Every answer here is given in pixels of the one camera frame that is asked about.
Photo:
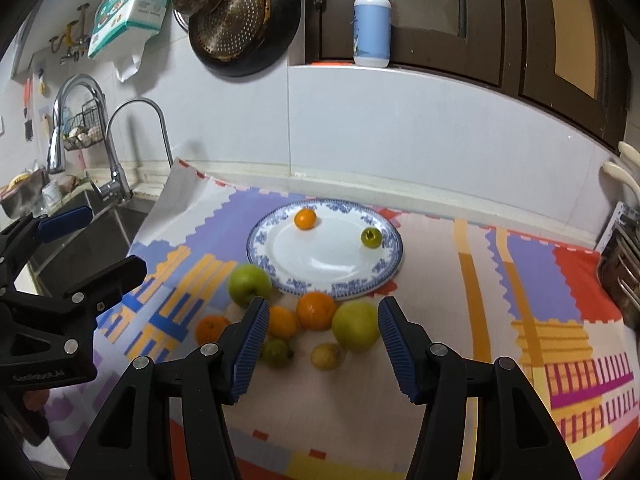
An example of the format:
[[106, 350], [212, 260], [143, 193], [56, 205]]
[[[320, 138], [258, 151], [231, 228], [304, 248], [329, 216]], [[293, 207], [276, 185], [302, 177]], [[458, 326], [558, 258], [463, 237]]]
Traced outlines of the colourful patterned table mat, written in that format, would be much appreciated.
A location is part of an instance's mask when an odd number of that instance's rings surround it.
[[639, 433], [599, 255], [174, 163], [52, 391], [74, 479], [602, 479]]

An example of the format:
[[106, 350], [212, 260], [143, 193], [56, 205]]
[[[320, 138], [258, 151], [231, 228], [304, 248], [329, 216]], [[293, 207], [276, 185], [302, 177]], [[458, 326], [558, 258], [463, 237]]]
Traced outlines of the blue white soap dispenser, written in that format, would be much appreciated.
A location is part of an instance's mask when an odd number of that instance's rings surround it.
[[390, 64], [391, 19], [390, 0], [355, 0], [352, 57], [356, 65], [385, 68]]

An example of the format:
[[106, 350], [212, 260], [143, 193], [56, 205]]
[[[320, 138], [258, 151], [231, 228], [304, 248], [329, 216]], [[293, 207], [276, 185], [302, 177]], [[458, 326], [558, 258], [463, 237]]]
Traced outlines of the small orange mandarin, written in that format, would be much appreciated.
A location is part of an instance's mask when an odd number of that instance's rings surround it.
[[293, 311], [280, 306], [269, 309], [268, 334], [271, 337], [290, 340], [297, 335], [298, 331], [299, 322]]

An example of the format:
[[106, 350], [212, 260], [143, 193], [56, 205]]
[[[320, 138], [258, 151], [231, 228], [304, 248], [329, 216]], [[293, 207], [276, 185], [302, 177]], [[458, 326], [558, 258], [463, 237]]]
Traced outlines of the metal hanging colander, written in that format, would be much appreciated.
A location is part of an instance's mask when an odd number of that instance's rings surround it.
[[270, 9], [267, 0], [172, 0], [189, 19], [194, 52], [204, 60], [228, 63], [250, 50], [262, 36]]

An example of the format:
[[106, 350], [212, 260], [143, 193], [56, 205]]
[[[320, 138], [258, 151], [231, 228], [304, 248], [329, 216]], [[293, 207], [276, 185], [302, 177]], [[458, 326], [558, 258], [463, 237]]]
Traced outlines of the small orange kumquat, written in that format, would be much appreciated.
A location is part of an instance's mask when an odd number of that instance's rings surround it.
[[294, 224], [297, 229], [308, 231], [314, 228], [317, 222], [317, 214], [311, 208], [302, 208], [294, 216]]

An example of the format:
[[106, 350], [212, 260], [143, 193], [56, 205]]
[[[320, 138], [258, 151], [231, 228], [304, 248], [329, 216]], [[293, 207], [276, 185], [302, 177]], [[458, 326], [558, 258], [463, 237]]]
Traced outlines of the thin gooseneck faucet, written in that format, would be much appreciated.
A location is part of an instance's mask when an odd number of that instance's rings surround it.
[[120, 160], [131, 167], [162, 159], [167, 168], [174, 164], [165, 114], [160, 104], [146, 96], [134, 96], [114, 107], [105, 140], [114, 143], [113, 151], [119, 150]]

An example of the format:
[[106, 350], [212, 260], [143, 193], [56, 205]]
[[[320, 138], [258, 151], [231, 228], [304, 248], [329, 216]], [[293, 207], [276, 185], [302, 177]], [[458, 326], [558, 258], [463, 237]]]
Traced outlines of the stainless steel sink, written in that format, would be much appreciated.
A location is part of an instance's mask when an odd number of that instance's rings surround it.
[[126, 203], [104, 202], [93, 190], [79, 190], [58, 211], [80, 206], [92, 209], [93, 220], [85, 228], [40, 246], [28, 268], [36, 291], [58, 297], [73, 285], [122, 260], [154, 202], [134, 196]]

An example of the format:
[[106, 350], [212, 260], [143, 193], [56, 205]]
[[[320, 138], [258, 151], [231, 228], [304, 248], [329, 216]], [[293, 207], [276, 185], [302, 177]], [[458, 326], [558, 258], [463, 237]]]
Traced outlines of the chrome pull-down faucet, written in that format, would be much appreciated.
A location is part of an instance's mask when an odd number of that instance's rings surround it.
[[[84, 87], [93, 102], [94, 122], [81, 119], [80, 123], [67, 125], [64, 118], [66, 100], [76, 87]], [[130, 200], [132, 193], [122, 168], [111, 135], [111, 124], [107, 121], [106, 99], [98, 82], [86, 74], [78, 74], [68, 78], [56, 95], [52, 106], [53, 130], [50, 136], [47, 154], [47, 173], [62, 174], [66, 168], [65, 150], [88, 148], [90, 145], [103, 142], [105, 145], [108, 164], [110, 165], [111, 180], [102, 186], [91, 183], [101, 200], [117, 198], [120, 202]]]

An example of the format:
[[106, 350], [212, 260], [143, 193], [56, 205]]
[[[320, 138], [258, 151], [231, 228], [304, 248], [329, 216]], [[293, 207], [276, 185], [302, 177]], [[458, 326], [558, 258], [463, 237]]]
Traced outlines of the yellow-green apple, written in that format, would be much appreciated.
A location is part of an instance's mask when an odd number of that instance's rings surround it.
[[380, 338], [378, 310], [364, 300], [344, 302], [334, 314], [332, 333], [346, 350], [355, 353], [367, 352]]

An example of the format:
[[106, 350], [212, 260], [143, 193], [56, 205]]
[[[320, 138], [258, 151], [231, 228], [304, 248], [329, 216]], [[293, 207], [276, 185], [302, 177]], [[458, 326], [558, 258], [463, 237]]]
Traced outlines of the green apple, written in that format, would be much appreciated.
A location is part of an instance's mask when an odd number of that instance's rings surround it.
[[241, 308], [247, 308], [255, 297], [268, 298], [271, 289], [269, 275], [254, 264], [239, 264], [229, 276], [229, 296]]

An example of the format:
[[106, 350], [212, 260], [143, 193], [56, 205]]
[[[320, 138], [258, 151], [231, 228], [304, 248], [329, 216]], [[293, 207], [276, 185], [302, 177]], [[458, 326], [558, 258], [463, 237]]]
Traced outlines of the teal white paper box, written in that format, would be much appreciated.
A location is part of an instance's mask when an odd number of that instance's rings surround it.
[[88, 57], [140, 60], [146, 42], [162, 28], [169, 0], [104, 0], [94, 17]]

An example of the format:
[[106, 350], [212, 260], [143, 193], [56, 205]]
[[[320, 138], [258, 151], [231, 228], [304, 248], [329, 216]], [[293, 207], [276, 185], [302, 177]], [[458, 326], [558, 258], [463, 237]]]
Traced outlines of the large orange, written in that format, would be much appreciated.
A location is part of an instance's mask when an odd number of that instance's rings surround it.
[[216, 344], [224, 329], [231, 322], [222, 315], [207, 315], [198, 321], [195, 326], [194, 338], [196, 344], [201, 347], [203, 344]]

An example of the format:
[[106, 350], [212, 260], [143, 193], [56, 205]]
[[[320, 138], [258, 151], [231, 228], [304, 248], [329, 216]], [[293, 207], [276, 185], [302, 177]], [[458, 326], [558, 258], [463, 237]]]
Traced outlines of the blue white porcelain plate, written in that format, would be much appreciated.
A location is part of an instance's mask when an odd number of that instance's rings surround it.
[[[313, 229], [302, 231], [294, 216], [302, 208], [317, 214]], [[379, 248], [364, 247], [368, 226], [383, 235]], [[246, 240], [248, 262], [260, 266], [273, 285], [294, 296], [324, 292], [336, 300], [374, 292], [399, 270], [404, 258], [401, 236], [380, 212], [348, 200], [299, 200], [260, 219]]]

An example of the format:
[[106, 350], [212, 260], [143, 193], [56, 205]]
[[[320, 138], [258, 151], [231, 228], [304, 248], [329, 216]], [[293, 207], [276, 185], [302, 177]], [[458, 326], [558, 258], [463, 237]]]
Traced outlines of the small green tomato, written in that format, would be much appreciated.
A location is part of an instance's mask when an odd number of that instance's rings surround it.
[[375, 249], [382, 245], [383, 235], [378, 228], [368, 226], [361, 232], [360, 240], [364, 247]]

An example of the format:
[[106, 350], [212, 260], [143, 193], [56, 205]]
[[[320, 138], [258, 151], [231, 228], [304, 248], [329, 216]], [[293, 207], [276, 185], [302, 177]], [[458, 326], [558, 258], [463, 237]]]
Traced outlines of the medium orange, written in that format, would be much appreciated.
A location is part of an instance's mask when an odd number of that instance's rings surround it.
[[304, 330], [324, 332], [332, 325], [337, 310], [335, 300], [324, 292], [307, 292], [296, 304], [296, 316]]

